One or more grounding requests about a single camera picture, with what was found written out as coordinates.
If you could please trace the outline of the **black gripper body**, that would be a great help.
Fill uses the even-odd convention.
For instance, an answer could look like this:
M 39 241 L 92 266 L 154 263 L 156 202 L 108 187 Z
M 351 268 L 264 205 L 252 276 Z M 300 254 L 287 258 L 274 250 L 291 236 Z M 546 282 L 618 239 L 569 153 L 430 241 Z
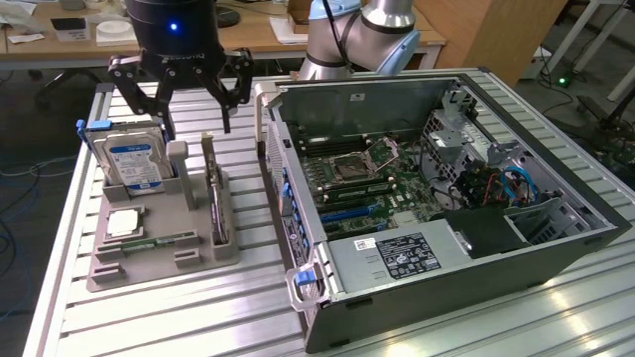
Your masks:
M 176 89 L 200 88 L 195 68 L 216 79 L 223 69 L 215 2 L 127 1 L 127 13 L 142 49 L 142 69 L 163 80 L 176 73 Z

